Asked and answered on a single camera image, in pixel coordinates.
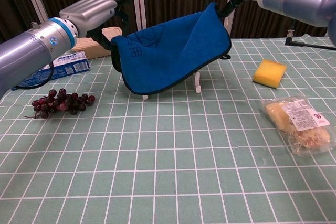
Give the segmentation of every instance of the blue box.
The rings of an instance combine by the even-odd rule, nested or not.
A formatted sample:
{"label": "blue box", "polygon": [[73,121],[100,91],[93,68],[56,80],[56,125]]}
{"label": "blue box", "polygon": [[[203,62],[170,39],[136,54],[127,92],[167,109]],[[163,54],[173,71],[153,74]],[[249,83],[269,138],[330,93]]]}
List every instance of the blue box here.
{"label": "blue box", "polygon": [[[90,71],[89,61],[84,52],[77,52],[58,57],[54,60],[54,73],[51,80],[59,79],[65,76],[71,76],[77,73]],[[21,82],[18,86],[29,87],[44,82],[50,75],[49,65],[44,66],[36,73]]]}

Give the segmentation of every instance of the white stand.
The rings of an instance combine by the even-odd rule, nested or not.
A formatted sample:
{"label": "white stand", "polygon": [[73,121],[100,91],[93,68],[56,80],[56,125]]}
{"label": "white stand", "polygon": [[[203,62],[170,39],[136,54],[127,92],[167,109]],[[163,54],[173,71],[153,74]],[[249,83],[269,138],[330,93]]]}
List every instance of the white stand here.
{"label": "white stand", "polygon": [[[194,85],[194,90],[197,94],[201,93],[201,85],[199,84],[199,80],[201,78],[201,73],[199,71],[197,71],[196,73],[194,73],[193,75],[193,85]],[[143,95],[142,96],[143,100],[147,100],[148,99],[148,95]]]}

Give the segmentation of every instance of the yellow sponge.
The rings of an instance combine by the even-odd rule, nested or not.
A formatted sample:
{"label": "yellow sponge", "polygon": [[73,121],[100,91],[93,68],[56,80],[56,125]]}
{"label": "yellow sponge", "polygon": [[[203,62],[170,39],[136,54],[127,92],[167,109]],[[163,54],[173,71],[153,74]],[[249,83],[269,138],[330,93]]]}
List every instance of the yellow sponge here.
{"label": "yellow sponge", "polygon": [[270,60],[263,60],[253,76],[253,81],[271,88],[280,85],[287,66]]}

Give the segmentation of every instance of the table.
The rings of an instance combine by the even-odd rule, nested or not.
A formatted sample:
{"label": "table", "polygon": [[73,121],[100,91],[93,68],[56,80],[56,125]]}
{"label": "table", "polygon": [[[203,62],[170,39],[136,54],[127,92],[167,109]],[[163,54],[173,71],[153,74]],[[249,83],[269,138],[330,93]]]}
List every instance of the table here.
{"label": "table", "polygon": [[[298,41],[331,45],[326,37]],[[0,223],[336,223],[336,151],[292,155],[260,99],[304,93],[336,125],[336,54],[235,39],[231,60],[149,96],[129,92],[109,57],[91,71],[0,102]],[[285,63],[278,89],[261,60]],[[77,115],[33,115],[48,90],[93,94]]]}

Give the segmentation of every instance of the packaged bread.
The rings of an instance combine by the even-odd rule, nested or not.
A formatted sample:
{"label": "packaged bread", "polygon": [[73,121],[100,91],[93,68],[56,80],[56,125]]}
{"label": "packaged bread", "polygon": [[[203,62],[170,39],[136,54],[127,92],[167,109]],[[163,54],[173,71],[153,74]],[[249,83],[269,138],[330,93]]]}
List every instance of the packaged bread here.
{"label": "packaged bread", "polygon": [[262,100],[265,114],[299,156],[323,153],[336,145],[336,127],[303,96]]}

